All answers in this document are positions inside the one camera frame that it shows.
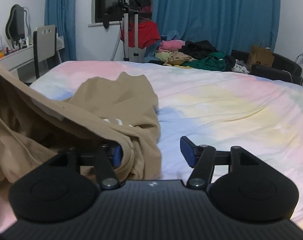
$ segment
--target blue curtain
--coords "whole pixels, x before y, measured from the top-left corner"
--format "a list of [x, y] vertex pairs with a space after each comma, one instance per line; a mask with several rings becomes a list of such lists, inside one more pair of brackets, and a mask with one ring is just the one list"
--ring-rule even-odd
[[46, 0], [45, 25], [55, 24], [58, 35], [64, 36], [62, 61], [76, 60], [75, 3], [76, 0]]
[[185, 41], [209, 40], [218, 50], [249, 51], [264, 42], [275, 48], [280, 0], [154, 0], [161, 35], [173, 30]]

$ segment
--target bed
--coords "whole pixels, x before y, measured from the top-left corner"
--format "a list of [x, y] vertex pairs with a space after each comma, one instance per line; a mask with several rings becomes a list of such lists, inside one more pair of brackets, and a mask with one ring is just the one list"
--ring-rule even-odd
[[[123, 71], [146, 75], [159, 97], [161, 179], [186, 182], [192, 172], [180, 153], [181, 136], [222, 151], [242, 146], [297, 185], [300, 198], [292, 221], [303, 229], [302, 87], [240, 73], [99, 61], [64, 62], [31, 87], [63, 100], [88, 78], [115, 80]], [[226, 167], [216, 167], [213, 180], [226, 173]], [[0, 214], [0, 231], [4, 231], [15, 217], [1, 198]]]

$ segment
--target pink garment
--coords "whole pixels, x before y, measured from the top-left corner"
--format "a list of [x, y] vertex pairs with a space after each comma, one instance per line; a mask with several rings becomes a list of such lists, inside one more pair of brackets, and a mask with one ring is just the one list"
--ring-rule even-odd
[[175, 51], [185, 46], [185, 41], [181, 40], [172, 40], [172, 41], [162, 41], [159, 45], [159, 52], [168, 52], [168, 51]]

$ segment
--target chair backrest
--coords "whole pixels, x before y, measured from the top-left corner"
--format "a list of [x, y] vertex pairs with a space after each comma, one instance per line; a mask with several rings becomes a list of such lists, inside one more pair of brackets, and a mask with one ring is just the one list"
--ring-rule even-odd
[[34, 32], [34, 57], [41, 62], [56, 53], [56, 26], [47, 25], [38, 27]]

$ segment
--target garment steamer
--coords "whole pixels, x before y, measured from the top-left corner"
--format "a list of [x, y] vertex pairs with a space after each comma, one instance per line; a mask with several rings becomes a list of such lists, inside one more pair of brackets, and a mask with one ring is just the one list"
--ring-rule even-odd
[[124, 61], [129, 61], [129, 37], [128, 37], [128, 32], [129, 32], [129, 12], [134, 12], [134, 31], [135, 31], [135, 49], [134, 49], [134, 57], [136, 57], [136, 62], [139, 60], [139, 48], [138, 48], [138, 27], [139, 27], [139, 16], [138, 13], [141, 11], [141, 5], [137, 0], [118, 0], [118, 5], [120, 8], [123, 10], [123, 19], [122, 23], [120, 25], [120, 31], [119, 35], [117, 38], [117, 43], [115, 46], [114, 53], [112, 55], [111, 60], [113, 61], [119, 46], [120, 42], [120, 37], [122, 35], [121, 31], [122, 28], [124, 30]]
[[[229, 152], [196, 146], [181, 153], [194, 168], [180, 180], [119, 181], [121, 147], [104, 142], [93, 151], [68, 148], [10, 189], [18, 221], [2, 240], [303, 240], [289, 219], [296, 185], [242, 147]], [[215, 165], [229, 173], [212, 183]], [[80, 175], [93, 166], [96, 183]]]

